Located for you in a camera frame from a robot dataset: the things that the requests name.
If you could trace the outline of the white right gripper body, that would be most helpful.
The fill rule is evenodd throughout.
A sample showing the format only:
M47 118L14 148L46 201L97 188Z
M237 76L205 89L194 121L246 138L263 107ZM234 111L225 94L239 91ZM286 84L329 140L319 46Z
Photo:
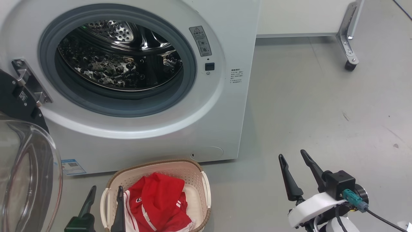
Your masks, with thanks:
M308 200L297 204L297 206L288 213L287 218L289 225L290 227L299 227L344 202L345 200L336 200L326 192L316 194Z

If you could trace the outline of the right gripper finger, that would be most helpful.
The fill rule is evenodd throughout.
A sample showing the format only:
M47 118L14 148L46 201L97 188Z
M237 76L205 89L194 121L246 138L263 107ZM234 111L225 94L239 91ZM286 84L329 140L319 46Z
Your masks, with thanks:
M287 199L289 201L295 201L295 202L303 202L303 191L301 188L299 188L291 175L289 171L289 165L287 164L286 159L282 154L279 154L278 156L279 159L279 164L280 164L280 169L285 185L285 190L287 194Z
M318 164L309 156L306 150L300 150L300 153L303 157L303 160L308 166L315 178L315 181L318 185L318 192L325 192L326 182L322 179L323 170L318 166Z

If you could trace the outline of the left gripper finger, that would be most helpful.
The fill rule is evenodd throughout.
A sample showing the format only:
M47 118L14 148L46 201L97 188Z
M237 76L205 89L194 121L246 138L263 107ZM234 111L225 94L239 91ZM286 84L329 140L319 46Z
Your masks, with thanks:
M84 201L84 204L80 210L79 213L79 217L82 219L90 219L93 218L94 219L94 215L91 214L91 207L94 204L95 201L95 196L96 196L96 192L97 192L97 186L92 186L87 197L86 200Z
M124 190L122 186L118 187L116 201L117 209L110 232L126 232Z

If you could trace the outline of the red and white garment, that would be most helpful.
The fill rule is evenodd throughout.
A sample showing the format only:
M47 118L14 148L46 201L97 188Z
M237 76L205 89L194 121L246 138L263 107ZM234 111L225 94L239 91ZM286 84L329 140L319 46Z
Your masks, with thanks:
M140 178L124 196L126 232L190 232L184 180L153 173Z

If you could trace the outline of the round glass washer door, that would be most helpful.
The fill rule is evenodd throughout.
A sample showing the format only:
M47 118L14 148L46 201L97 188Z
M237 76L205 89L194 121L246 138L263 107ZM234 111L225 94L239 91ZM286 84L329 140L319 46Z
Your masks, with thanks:
M0 70L0 232L50 232L61 200L60 161L33 96Z

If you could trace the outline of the cream perforated laundry basket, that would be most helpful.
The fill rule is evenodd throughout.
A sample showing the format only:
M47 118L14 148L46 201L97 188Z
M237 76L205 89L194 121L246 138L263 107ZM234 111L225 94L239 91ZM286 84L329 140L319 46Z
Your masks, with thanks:
M190 232L203 232L211 214L211 191L206 173L193 160L160 160L119 170L110 178L100 199L100 216L104 232L111 232L117 210L117 190L127 190L143 176L161 173L184 180L188 215L195 221Z

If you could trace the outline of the white front-load washing machine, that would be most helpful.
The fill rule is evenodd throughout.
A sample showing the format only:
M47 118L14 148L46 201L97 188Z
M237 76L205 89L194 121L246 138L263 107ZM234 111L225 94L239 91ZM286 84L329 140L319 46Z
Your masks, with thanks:
M238 157L261 0L0 0L0 70L87 172ZM201 25L211 56L190 27Z

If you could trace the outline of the blue energy label sticker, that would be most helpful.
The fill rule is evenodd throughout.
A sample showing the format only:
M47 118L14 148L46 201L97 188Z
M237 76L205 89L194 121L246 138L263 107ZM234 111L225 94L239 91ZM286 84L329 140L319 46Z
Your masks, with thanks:
M61 160L63 173L66 175L84 175L87 172L80 166L75 159Z

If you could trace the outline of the metal stand leg with caster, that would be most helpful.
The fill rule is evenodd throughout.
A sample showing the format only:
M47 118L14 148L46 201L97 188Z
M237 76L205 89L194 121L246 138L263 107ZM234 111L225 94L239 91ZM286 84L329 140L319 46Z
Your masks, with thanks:
M342 23L336 34L336 39L346 56L344 68L349 72L354 71L359 64L359 59L350 42L353 40L364 1L365 0L352 0L352 2L348 4Z

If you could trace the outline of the white partition panel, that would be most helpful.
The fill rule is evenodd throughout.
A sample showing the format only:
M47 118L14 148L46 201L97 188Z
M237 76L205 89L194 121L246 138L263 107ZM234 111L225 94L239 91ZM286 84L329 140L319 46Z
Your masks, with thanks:
M356 0L262 0L257 38L335 36Z

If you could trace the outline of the grey warning sticker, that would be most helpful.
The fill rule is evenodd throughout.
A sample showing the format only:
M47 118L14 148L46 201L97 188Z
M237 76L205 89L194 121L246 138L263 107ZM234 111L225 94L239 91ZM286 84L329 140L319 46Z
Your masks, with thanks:
M207 57L212 55L210 44L207 35L201 25L189 28L191 35L193 36L201 57Z

